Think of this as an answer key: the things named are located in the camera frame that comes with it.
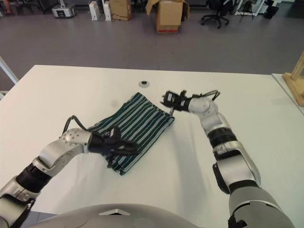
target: cardboard box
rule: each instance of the cardboard box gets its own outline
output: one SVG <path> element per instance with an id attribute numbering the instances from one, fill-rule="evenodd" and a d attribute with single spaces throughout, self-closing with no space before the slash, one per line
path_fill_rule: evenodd
<path id="1" fill-rule="evenodd" d="M 110 10 L 114 20 L 131 19 L 131 2 L 130 0 L 110 0 Z"/>
<path id="2" fill-rule="evenodd" d="M 150 15 L 153 5 L 156 6 L 155 24 L 158 33 L 175 33 L 181 24 L 181 16 L 189 18 L 189 5 L 184 0 L 148 0 L 146 11 Z"/>

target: black cable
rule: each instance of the black cable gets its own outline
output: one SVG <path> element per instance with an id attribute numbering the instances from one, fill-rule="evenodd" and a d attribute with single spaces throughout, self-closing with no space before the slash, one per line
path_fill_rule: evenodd
<path id="1" fill-rule="evenodd" d="M 210 96 L 210 95 L 214 95 L 212 97 L 212 100 L 214 101 L 220 95 L 220 91 L 218 91 L 218 90 L 212 90 L 212 91 L 210 91 L 208 93 L 200 94 L 200 97 L 205 97 L 205 96 Z"/>
<path id="2" fill-rule="evenodd" d="M 85 131 L 88 131 L 88 130 L 82 125 L 82 123 L 79 121 L 79 119 L 77 118 L 77 116 L 73 115 L 73 116 L 71 116 L 71 117 L 69 117 L 69 118 L 67 119 L 66 124 L 65 124 L 65 127 L 63 128 L 62 134 L 63 134 L 64 132 L 67 131 L 68 126 L 70 125 L 71 120 L 75 120 L 75 122 L 78 124 L 78 126 L 79 126 L 81 129 L 83 129 L 83 130 L 85 130 Z"/>

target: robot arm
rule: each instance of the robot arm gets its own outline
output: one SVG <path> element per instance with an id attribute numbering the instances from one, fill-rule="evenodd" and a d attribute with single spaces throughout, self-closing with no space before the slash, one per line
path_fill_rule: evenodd
<path id="1" fill-rule="evenodd" d="M 213 171 L 219 188 L 230 194 L 229 228 L 294 228 L 277 202 L 261 189 L 260 173 L 245 148 L 233 134 L 225 117 L 208 95 L 185 96 L 166 92 L 163 102 L 174 110 L 196 114 L 210 144 L 216 163 Z"/>
<path id="2" fill-rule="evenodd" d="M 103 136 L 78 128 L 65 131 L 0 190 L 0 228 L 20 227 L 43 187 L 78 154 L 136 154 L 137 145 L 120 136 L 118 127 Z"/>

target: striped shorts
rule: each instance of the striped shorts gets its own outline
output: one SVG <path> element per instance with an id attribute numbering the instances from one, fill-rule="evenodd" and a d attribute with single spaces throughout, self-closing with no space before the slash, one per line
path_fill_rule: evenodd
<path id="1" fill-rule="evenodd" d="M 136 93 L 115 114 L 96 123 L 89 130 L 102 135 L 109 128 L 118 126 L 122 139 L 139 145 L 138 155 L 118 155 L 113 159 L 112 169 L 125 175 L 173 121 L 174 117 L 156 107 L 141 93 Z"/>

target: garment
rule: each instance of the garment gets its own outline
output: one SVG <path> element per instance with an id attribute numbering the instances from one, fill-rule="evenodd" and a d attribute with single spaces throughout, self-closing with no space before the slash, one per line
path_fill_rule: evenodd
<path id="1" fill-rule="evenodd" d="M 107 129 L 118 126 L 122 139 L 139 144 L 138 155 L 116 156 L 112 169 L 126 174 L 174 121 L 174 117 L 156 107 L 141 93 L 136 93 L 112 116 L 103 119 L 89 130 L 104 134 Z"/>

